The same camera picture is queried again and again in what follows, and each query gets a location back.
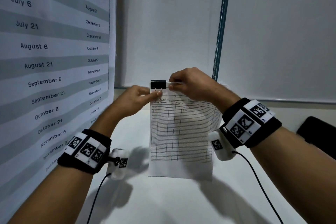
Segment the cable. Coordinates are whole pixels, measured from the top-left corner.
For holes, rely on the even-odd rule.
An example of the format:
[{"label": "cable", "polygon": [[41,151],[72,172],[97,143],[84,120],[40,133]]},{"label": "cable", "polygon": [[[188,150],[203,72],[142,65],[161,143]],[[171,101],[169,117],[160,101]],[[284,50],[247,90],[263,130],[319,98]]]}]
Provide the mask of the cable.
[{"label": "cable", "polygon": [[101,181],[101,183],[100,183],[100,185],[99,185],[99,187],[98,187],[96,196],[94,197],[94,201],[93,201],[93,204],[92,204],[92,207],[91,207],[90,215],[89,215],[89,218],[87,219],[86,224],[89,224],[89,221],[90,221],[90,218],[91,218],[91,214],[92,214],[92,210],[93,210],[93,207],[95,206],[95,202],[96,202],[96,199],[97,199],[97,196],[98,196],[98,192],[99,192],[99,190],[100,190],[100,187],[102,186],[103,181],[105,180],[105,178],[106,178],[107,176],[109,176],[109,175],[111,175],[111,173],[108,173],[107,175],[105,175],[104,179]]},{"label": "cable", "polygon": [[[245,158],[243,154],[241,154],[241,153],[239,153],[239,152],[237,152],[237,151],[232,151],[232,153],[239,154],[239,155],[241,155],[243,158]],[[264,192],[264,195],[265,195],[265,197],[267,198],[267,201],[269,202],[269,204],[271,205],[273,211],[275,212],[275,214],[276,214],[277,217],[279,218],[280,223],[281,223],[281,224],[284,224],[284,223],[282,222],[282,219],[280,218],[279,214],[278,214],[277,211],[275,210],[274,206],[272,205],[270,199],[269,199],[268,196],[266,195],[266,192],[264,191],[264,188],[262,187],[262,185],[261,185],[261,183],[260,183],[260,181],[259,181],[259,179],[258,179],[258,176],[257,176],[257,174],[255,173],[255,171],[254,171],[254,169],[253,169],[251,163],[247,160],[247,158],[245,158],[245,160],[246,160],[247,163],[250,165],[250,167],[251,167],[251,169],[252,169],[252,171],[253,171],[253,173],[254,173],[254,175],[255,175],[255,178],[257,178],[257,181],[258,181],[258,183],[259,183],[259,186],[260,186],[261,190]]]}]

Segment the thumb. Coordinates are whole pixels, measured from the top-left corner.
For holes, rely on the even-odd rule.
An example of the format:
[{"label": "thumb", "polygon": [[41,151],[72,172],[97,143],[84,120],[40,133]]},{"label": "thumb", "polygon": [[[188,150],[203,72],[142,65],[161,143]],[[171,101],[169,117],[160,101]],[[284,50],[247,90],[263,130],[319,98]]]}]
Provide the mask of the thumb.
[{"label": "thumb", "polygon": [[173,90],[173,91],[180,91],[180,92],[184,93],[187,90],[187,86],[185,84],[176,83],[176,84],[171,84],[169,86],[169,89]]},{"label": "thumb", "polygon": [[160,91],[153,91],[152,93],[142,96],[140,98],[143,102],[143,105],[145,105],[151,101],[159,99],[161,96],[162,96],[162,91],[160,90]]}]

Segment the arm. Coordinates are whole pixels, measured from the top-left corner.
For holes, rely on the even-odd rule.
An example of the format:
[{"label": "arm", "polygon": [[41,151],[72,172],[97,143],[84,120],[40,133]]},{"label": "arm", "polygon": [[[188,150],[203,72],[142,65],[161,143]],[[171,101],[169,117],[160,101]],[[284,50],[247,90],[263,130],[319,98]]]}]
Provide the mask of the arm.
[{"label": "arm", "polygon": [[[162,92],[149,94],[148,88],[132,86],[99,116],[90,129],[111,137],[122,118],[137,113],[161,95]],[[9,224],[74,223],[84,204],[92,177],[74,168],[57,166],[18,209]]]},{"label": "arm", "polygon": [[[172,86],[192,99],[213,103],[222,113],[240,98],[197,68],[173,73]],[[308,223],[336,223],[336,161],[281,127],[251,148],[286,200]]]}]

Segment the black wristband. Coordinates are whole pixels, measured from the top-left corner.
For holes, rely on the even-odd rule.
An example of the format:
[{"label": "black wristband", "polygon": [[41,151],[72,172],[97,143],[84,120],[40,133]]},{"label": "black wristband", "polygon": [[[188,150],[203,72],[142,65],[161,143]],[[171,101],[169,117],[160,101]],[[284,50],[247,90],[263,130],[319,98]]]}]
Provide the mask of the black wristband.
[{"label": "black wristband", "polygon": [[111,139],[96,131],[84,129],[76,134],[59,157],[58,164],[96,174],[107,162]]},{"label": "black wristband", "polygon": [[243,98],[223,113],[224,125],[220,130],[234,148],[251,148],[281,127],[274,115],[257,100]]}]

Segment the printed form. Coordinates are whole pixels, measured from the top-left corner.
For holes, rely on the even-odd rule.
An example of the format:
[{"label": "printed form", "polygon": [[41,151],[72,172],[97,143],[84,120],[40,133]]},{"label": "printed form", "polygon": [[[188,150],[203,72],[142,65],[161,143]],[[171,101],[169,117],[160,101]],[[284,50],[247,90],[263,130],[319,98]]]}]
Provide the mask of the printed form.
[{"label": "printed form", "polygon": [[163,89],[150,104],[149,175],[212,180],[208,133],[218,128],[221,112],[205,101]]}]

